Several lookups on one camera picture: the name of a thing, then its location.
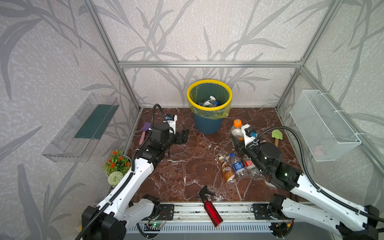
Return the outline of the orange label bottle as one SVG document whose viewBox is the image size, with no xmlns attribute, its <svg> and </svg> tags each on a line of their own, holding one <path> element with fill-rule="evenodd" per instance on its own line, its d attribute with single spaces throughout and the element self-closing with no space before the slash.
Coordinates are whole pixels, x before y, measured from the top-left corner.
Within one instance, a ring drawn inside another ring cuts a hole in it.
<svg viewBox="0 0 384 240">
<path fill-rule="evenodd" d="M 234 120 L 234 125 L 231 128 L 231 134 L 239 141 L 244 140 L 244 134 L 242 133 L 242 121 L 240 119 Z"/>
</svg>

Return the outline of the clear square bottle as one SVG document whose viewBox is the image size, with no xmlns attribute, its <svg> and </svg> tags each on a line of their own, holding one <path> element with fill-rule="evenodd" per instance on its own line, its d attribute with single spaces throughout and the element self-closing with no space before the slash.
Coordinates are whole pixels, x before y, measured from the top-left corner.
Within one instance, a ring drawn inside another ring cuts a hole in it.
<svg viewBox="0 0 384 240">
<path fill-rule="evenodd" d="M 217 101 L 216 98 L 214 96 L 210 96 L 204 103 L 203 103 L 203 107 L 206 107 L 206 108 L 214 108 L 213 104 L 214 102 Z"/>
</svg>

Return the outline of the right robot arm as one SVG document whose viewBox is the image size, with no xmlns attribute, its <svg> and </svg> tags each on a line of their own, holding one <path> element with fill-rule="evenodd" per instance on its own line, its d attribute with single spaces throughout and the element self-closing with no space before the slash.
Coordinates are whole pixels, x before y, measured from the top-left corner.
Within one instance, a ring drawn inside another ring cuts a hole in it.
<svg viewBox="0 0 384 240">
<path fill-rule="evenodd" d="M 354 204 L 318 185 L 308 173 L 303 153 L 300 154 L 302 169 L 298 170 L 283 162 L 283 152 L 273 143 L 260 141 L 263 133 L 256 134 L 250 125 L 242 126 L 241 132 L 241 138 L 231 136 L 236 152 L 246 155 L 275 187 L 313 204 L 303 205 L 275 194 L 268 205 L 271 216 L 301 220 L 343 240 L 377 240 L 384 232 L 383 228 L 377 228 L 384 219 L 376 207 Z"/>
</svg>

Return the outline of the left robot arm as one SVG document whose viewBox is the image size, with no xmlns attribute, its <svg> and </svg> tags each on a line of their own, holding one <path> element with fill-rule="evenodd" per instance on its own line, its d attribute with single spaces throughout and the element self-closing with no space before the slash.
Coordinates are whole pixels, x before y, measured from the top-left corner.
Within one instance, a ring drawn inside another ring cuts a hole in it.
<svg viewBox="0 0 384 240">
<path fill-rule="evenodd" d="M 123 240 L 127 230 L 142 219 L 157 216 L 160 203 L 157 198 L 146 197 L 130 205 L 133 196 L 154 171 L 172 145 L 185 144 L 188 130 L 176 131 L 177 116 L 163 114 L 163 122 L 155 124 L 153 107 L 150 133 L 131 157 L 131 168 L 118 185 L 96 207 L 87 207 L 82 214 L 82 231 L 78 240 Z"/>
</svg>

